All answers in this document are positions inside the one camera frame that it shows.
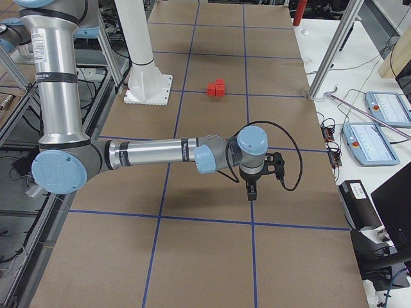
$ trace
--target red cylinder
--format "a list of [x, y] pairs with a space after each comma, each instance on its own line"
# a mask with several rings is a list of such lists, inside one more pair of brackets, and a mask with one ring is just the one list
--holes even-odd
[[295, 12], [295, 15], [294, 15], [293, 26], [300, 25], [302, 16], [304, 15], [304, 11], [306, 9], [306, 5], [307, 5], [307, 0], [300, 0], [298, 2], [297, 11]]

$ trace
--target blue joint cap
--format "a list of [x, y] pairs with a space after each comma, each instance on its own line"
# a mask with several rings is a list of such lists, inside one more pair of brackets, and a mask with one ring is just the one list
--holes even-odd
[[93, 27], [93, 28], [80, 28], [74, 34], [75, 39], [96, 39], [100, 34], [100, 27]]
[[268, 149], [267, 134], [258, 126], [244, 127], [237, 136], [241, 150], [252, 156], [264, 155]]
[[199, 173], [213, 173], [216, 171], [216, 160], [213, 152], [205, 144], [194, 149], [195, 164]]
[[0, 21], [1, 24], [4, 24], [5, 26], [24, 26], [20, 18], [17, 17], [11, 17], [11, 18], [6, 18]]
[[14, 46], [12, 43], [10, 43], [8, 40], [2, 40], [0, 38], [0, 46], [6, 51], [7, 53], [11, 53], [16, 46]]
[[25, 6], [27, 8], [42, 8], [49, 5], [56, 0], [14, 0], [18, 5]]
[[72, 154], [58, 150], [38, 154], [31, 172], [37, 184], [55, 194], [69, 194], [87, 181], [83, 164]]

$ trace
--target device screen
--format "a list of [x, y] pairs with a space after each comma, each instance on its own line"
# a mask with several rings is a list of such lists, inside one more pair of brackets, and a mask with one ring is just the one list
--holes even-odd
[[395, 94], [374, 93], [377, 105], [380, 106], [386, 122], [409, 123], [407, 111]]
[[351, 128], [353, 129], [357, 141], [360, 143], [365, 158], [369, 162], [394, 159], [375, 125], [359, 124], [352, 125]]

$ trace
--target white table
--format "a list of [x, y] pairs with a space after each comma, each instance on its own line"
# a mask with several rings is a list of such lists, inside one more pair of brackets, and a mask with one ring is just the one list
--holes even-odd
[[[307, 73], [316, 71], [319, 68], [337, 26], [338, 21], [303, 19], [300, 26], [295, 27], [295, 34], [297, 36]], [[333, 69], [357, 67], [378, 56], [378, 54], [378, 50], [375, 48], [361, 22], [356, 22], [354, 30], [343, 51], [337, 54], [337, 57], [333, 62]], [[380, 78], [378, 67], [381, 65], [382, 61], [382, 58], [377, 57], [372, 62], [357, 69], [328, 72], [327, 78], [317, 96], [319, 99], [315, 100], [317, 111], [324, 114], [326, 118], [332, 117], [336, 123], [344, 122], [345, 115], [338, 111], [337, 103], [328, 98], [321, 99], [322, 94], [325, 91], [332, 91], [336, 86], [338, 87], [338, 90], [334, 95], [339, 98], [344, 98], [349, 89], [357, 89], [363, 92], [373, 90], [402, 93], [395, 80]], [[307, 75], [310, 84], [313, 81], [314, 76], [314, 74]], [[349, 103], [354, 103], [356, 107], [364, 111], [367, 110], [364, 94], [351, 91], [345, 100]], [[342, 107], [342, 110], [348, 111], [348, 108]], [[349, 114], [349, 118], [350, 122], [370, 121], [364, 115], [361, 115], [354, 110]], [[342, 167], [340, 168], [340, 176], [337, 185], [345, 180], [360, 179], [366, 191], [370, 194], [394, 173], [411, 161], [411, 142], [404, 142], [393, 145], [394, 151], [397, 153], [401, 161], [400, 165], [390, 167], [363, 167], [359, 165], [353, 157], [344, 138], [340, 138], [341, 128], [342, 125], [337, 125], [334, 134], [335, 140], [339, 143], [342, 149]], [[407, 134], [411, 134], [410, 129], [404, 129], [403, 131]], [[399, 136], [386, 128], [383, 128], [383, 132], [389, 141], [400, 141], [404, 139], [402, 136]], [[382, 302], [385, 300], [383, 294], [384, 292], [378, 292], [378, 296]], [[390, 298], [388, 302], [388, 307], [410, 307], [411, 288], [393, 290], [390, 294], [392, 295], [392, 298]]]

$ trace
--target blue cable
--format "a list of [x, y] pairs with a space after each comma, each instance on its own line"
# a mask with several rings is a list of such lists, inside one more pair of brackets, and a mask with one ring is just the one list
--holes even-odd
[[394, 277], [391, 279], [390, 285], [388, 286], [388, 289], [387, 289], [387, 294], [385, 294], [384, 308], [387, 308], [388, 298], [389, 298], [389, 296], [390, 296], [390, 291], [391, 291], [392, 286], [394, 285], [395, 279], [399, 276], [399, 274], [401, 274], [403, 271], [406, 271], [406, 270], [407, 270], [407, 268], [403, 268], [401, 271], [399, 271], [398, 273], [396, 273], [396, 274], [394, 275]]

